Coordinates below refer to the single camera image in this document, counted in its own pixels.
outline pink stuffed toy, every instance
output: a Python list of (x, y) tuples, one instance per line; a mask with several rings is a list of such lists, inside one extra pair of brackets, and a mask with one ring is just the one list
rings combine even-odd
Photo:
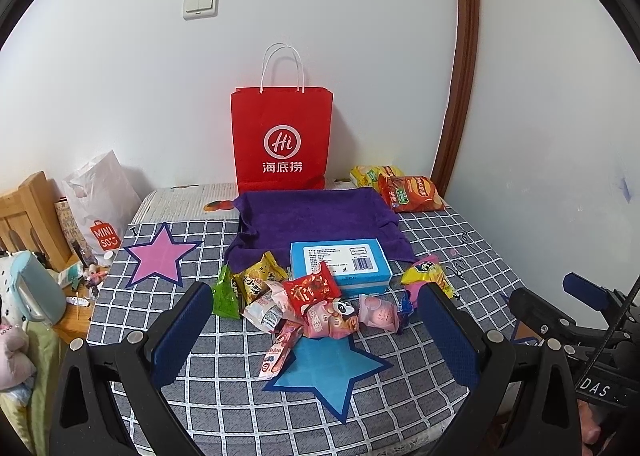
[(0, 325), (0, 390), (24, 382), (36, 372), (35, 366), (24, 352), (29, 338), (19, 326), (7, 322)]

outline yellow snack package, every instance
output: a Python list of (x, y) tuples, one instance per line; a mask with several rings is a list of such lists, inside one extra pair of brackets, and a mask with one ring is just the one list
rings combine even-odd
[(273, 259), (273, 254), (266, 251), (259, 262), (234, 275), (234, 279), (245, 302), (251, 304), (267, 292), (269, 289), (267, 281), (281, 282), (288, 280), (289, 276), (285, 270), (278, 266), (276, 260)]
[(458, 292), (449, 282), (449, 278), (438, 263), (435, 255), (429, 255), (412, 264), (400, 279), (402, 284), (412, 284), (414, 282), (434, 282), (445, 293), (447, 297), (453, 299), (458, 296)]
[(378, 177), (404, 176), (398, 167), (393, 165), (356, 165), (349, 173), (349, 178), (356, 187), (372, 187), (376, 192), (378, 188)]

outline black cable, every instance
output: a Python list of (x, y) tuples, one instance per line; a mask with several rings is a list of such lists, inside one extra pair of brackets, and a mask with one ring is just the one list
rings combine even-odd
[(594, 366), (594, 364), (598, 360), (598, 357), (602, 354), (604, 347), (611, 340), (613, 333), (615, 333), (615, 331), (618, 330), (618, 326), (620, 326), (620, 323), (622, 322), (623, 317), (625, 316), (628, 309), (631, 307), (631, 303), (636, 298), (638, 291), (640, 291), (640, 275), (638, 276), (638, 278), (636, 279), (636, 282), (634, 283), (633, 287), (629, 291), (629, 295), (626, 296), (625, 301), (622, 303), (622, 306), (620, 307), (620, 311), (618, 312), (618, 315), (616, 316), (615, 320), (610, 324), (609, 328), (607, 328), (607, 332), (604, 334), (604, 338), (602, 339), (602, 342), (591, 354), (591, 357), (589, 358), (589, 360), (587, 360), (587, 363), (584, 366), (584, 370), (580, 373), (578, 380), (576, 380), (575, 382), (575, 386), (574, 386), (575, 391), (578, 391), (578, 389), (580, 388), (580, 384), (584, 380), (584, 377), (587, 376), (587, 373), (591, 371), (591, 368)]

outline light switch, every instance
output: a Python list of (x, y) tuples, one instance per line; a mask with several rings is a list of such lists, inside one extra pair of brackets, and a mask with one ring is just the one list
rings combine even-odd
[(198, 8), (201, 10), (210, 10), (213, 8), (213, 0), (198, 0)]
[(184, 0), (185, 12), (189, 13), (192, 11), (198, 11), (199, 8), (199, 0)]
[(182, 0), (182, 18), (185, 20), (214, 17), (217, 14), (217, 0)]

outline white plastic bag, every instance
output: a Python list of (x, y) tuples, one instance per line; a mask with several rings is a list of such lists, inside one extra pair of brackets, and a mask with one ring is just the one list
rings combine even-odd
[(140, 206), (113, 151), (96, 156), (62, 180), (78, 228), (99, 264), (119, 248), (127, 225)]

